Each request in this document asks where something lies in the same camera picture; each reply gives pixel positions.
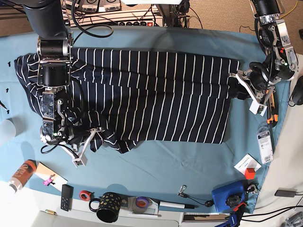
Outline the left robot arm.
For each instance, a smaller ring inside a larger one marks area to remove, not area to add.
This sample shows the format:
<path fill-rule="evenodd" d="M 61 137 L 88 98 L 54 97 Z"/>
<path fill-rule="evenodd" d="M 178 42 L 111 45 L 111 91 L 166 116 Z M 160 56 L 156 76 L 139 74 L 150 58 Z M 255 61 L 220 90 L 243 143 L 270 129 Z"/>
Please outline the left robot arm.
<path fill-rule="evenodd" d="M 250 111 L 264 115 L 275 85 L 282 80 L 290 81 L 298 71 L 298 59 L 282 14 L 279 0 L 251 0 L 255 33 L 266 58 L 263 62 L 251 62 L 248 70 L 238 70 L 229 77 L 237 80 L 236 97 L 251 98 Z"/>

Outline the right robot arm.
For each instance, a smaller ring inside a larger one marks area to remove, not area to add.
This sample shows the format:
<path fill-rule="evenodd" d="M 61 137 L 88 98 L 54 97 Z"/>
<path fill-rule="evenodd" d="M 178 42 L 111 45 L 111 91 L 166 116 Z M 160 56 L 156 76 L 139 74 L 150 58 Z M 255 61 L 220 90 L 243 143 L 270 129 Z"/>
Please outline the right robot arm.
<path fill-rule="evenodd" d="M 58 0 L 20 2 L 32 29 L 38 34 L 37 84 L 42 126 L 40 138 L 47 146 L 62 147 L 75 166 L 85 166 L 85 151 L 100 127 L 88 128 L 80 120 L 87 112 L 84 91 L 71 77 L 73 38 L 65 25 Z"/>

